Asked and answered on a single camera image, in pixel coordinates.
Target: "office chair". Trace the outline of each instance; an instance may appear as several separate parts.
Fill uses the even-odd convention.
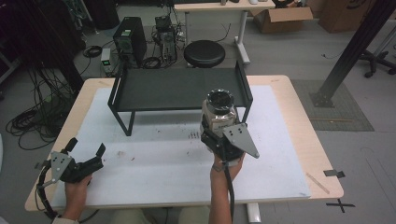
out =
[[[388,74],[395,75],[396,74],[396,64],[390,63],[385,60],[385,57],[388,55],[387,51],[383,51],[384,48],[388,45],[388,43],[392,40],[392,38],[396,36],[396,26],[389,33],[389,35],[385,38],[385,40],[379,45],[374,53],[371,53],[368,50],[365,50],[363,54],[359,57],[360,60],[366,60],[370,63],[370,72],[364,74],[365,77],[372,77],[376,72],[376,67],[378,64],[383,64],[386,67],[389,67]]]

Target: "desk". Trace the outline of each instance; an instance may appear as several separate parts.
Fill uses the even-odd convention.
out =
[[[247,77],[247,80],[249,85],[270,85],[272,87],[289,131],[291,142],[305,174],[305,180],[311,191],[310,199],[342,197],[344,191],[337,177],[327,177],[323,174],[324,170],[331,170],[332,166],[290,80],[285,76],[254,76]],[[53,146],[53,150],[60,151],[70,138],[78,134],[80,125],[90,108],[96,90],[99,88],[111,88],[113,83],[113,78],[92,78],[85,81],[80,95]],[[55,189],[55,185],[46,188],[49,200],[53,197]],[[35,187],[33,187],[25,203],[25,209],[27,211],[37,211],[35,207]]]
[[[220,3],[200,3],[200,4],[175,4],[175,10],[185,13],[186,20],[186,43],[190,43],[189,37],[189,14],[193,11],[221,11],[221,10],[242,10],[241,14],[241,25],[239,27],[239,35],[235,37],[235,44],[238,47],[239,53],[241,54],[242,61],[244,64],[249,64],[250,59],[248,58],[247,51],[244,46],[244,32],[245,24],[248,17],[248,10],[257,9],[269,9],[274,8],[275,4],[273,1],[268,0],[266,2],[259,2],[257,5],[251,5],[248,0],[240,0],[239,3],[233,3],[228,1],[225,6]]]

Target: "round stool seat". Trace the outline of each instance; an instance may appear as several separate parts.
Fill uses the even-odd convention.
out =
[[[210,40],[198,40],[184,49],[184,59],[194,67],[211,68],[225,58],[224,48]]]

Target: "human hand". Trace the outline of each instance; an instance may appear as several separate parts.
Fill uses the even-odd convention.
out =
[[[246,153],[242,155],[242,157],[239,159],[239,162],[236,165],[228,167],[230,171],[231,180],[234,180],[236,176],[239,174],[239,171],[242,169],[245,154]],[[210,182],[211,182],[212,192],[213,191],[228,192],[227,179],[224,174],[224,170],[219,169],[223,166],[223,164],[221,158],[216,154],[214,154],[213,166],[214,167],[210,171]]]
[[[66,208],[63,218],[78,220],[85,207],[87,199],[87,187],[92,179],[92,175],[86,176],[78,183],[64,183],[66,194]]]

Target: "hand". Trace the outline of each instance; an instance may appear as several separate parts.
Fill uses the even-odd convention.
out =
[[[92,175],[86,176],[78,183],[64,183],[66,193],[66,208],[63,218],[78,220],[85,207],[87,199],[87,187],[92,179]]]
[[[235,166],[230,166],[230,177],[234,180],[242,168],[242,163],[245,158],[245,153],[242,155],[240,161]],[[216,167],[222,167],[221,159],[215,155],[213,163]],[[212,199],[209,214],[209,224],[231,224],[231,211],[228,200],[228,184],[223,170],[210,171],[210,186],[212,189]]]
[[[234,180],[236,178],[236,176],[239,174],[239,171],[242,169],[242,164],[245,158],[245,154],[244,153],[242,155],[242,157],[240,158],[238,164],[236,164],[235,166],[229,166],[229,171],[230,171],[230,177],[231,180]],[[216,154],[214,154],[214,162],[213,165],[215,167],[222,167],[222,162],[220,157],[218,157]],[[222,191],[222,192],[228,192],[228,185],[227,185],[227,179],[225,177],[224,171],[217,171],[216,169],[212,168],[210,171],[210,182],[211,182],[211,187],[212,187],[212,191]]]

